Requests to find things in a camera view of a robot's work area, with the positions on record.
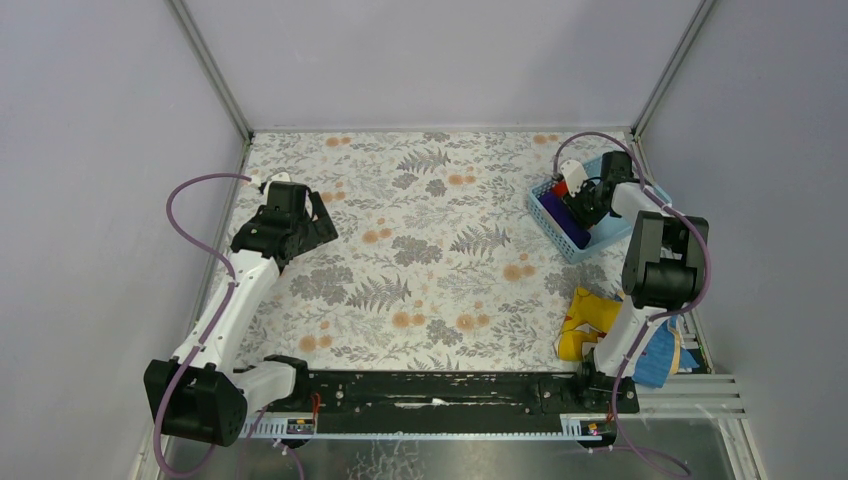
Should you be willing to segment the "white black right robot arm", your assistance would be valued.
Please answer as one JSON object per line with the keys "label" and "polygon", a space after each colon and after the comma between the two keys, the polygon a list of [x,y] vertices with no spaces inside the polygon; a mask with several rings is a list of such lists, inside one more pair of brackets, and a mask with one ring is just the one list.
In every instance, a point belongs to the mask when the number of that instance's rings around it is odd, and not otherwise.
{"label": "white black right robot arm", "polygon": [[607,377],[632,375],[663,320],[695,306],[710,282],[706,219],[676,210],[624,151],[602,155],[597,177],[577,161],[558,168],[563,203],[584,229],[609,217],[631,227],[621,270],[624,304],[586,363]]}

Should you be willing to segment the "purple towel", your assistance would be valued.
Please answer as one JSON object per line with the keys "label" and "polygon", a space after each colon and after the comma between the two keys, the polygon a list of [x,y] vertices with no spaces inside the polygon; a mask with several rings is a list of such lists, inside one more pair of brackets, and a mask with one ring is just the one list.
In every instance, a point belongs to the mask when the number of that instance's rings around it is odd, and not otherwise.
{"label": "purple towel", "polygon": [[591,239],[589,231],[578,224],[560,197],[553,192],[547,192],[539,197],[539,201],[578,249],[584,249],[588,245]]}

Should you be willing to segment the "orange towel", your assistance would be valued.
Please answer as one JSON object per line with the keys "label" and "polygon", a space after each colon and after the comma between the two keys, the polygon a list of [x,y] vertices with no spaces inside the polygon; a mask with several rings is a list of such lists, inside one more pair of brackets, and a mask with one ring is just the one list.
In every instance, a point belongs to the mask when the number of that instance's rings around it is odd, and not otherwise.
{"label": "orange towel", "polygon": [[551,192],[557,198],[562,198],[563,196],[565,196],[569,192],[567,183],[564,182],[564,181],[560,181],[560,182],[556,183],[555,185],[553,185],[551,187]]}

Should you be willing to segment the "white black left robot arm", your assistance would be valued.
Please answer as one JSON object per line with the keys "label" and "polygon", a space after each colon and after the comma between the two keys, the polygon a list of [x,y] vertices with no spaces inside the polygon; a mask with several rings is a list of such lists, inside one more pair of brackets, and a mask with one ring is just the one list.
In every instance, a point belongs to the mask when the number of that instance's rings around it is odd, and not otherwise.
{"label": "white black left robot arm", "polygon": [[338,237],[321,195],[278,174],[260,184],[263,203],[233,236],[227,280],[168,360],[153,360],[143,382],[158,434],[229,446],[249,414],[276,401],[310,399],[308,366],[270,355],[235,366],[248,326],[296,257]]}

